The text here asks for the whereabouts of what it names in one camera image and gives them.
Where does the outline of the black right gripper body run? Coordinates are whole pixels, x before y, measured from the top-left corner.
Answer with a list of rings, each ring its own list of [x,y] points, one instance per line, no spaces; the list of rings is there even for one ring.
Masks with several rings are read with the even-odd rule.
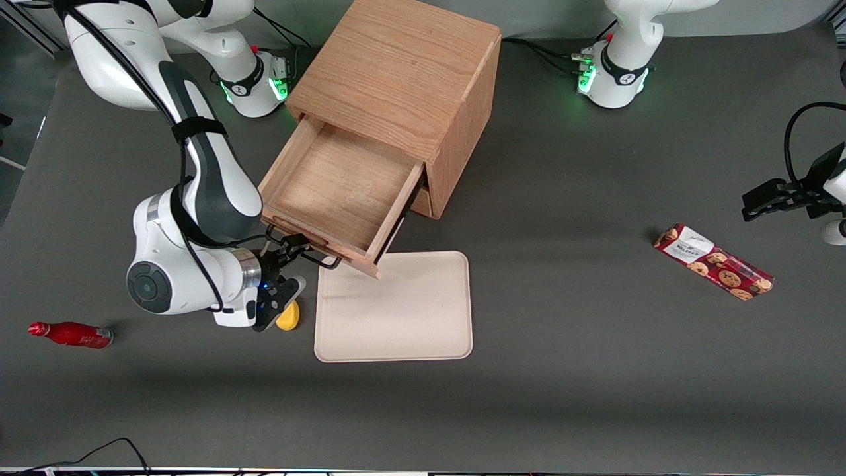
[[[279,288],[286,278],[283,269],[291,262],[292,246],[287,243],[265,243],[258,250],[258,261],[262,268],[262,277],[258,292],[270,293]]]

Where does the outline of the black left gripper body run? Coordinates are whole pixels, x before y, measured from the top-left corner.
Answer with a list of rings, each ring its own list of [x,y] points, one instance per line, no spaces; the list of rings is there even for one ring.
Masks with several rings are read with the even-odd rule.
[[[824,184],[833,180],[837,173],[844,172],[842,153],[825,153],[813,160],[804,178],[798,178],[792,165],[791,156],[785,156],[785,167],[790,178],[788,186],[788,205],[786,211],[806,209],[810,219],[817,219],[828,213],[844,214],[844,199],[835,198],[826,192]]]

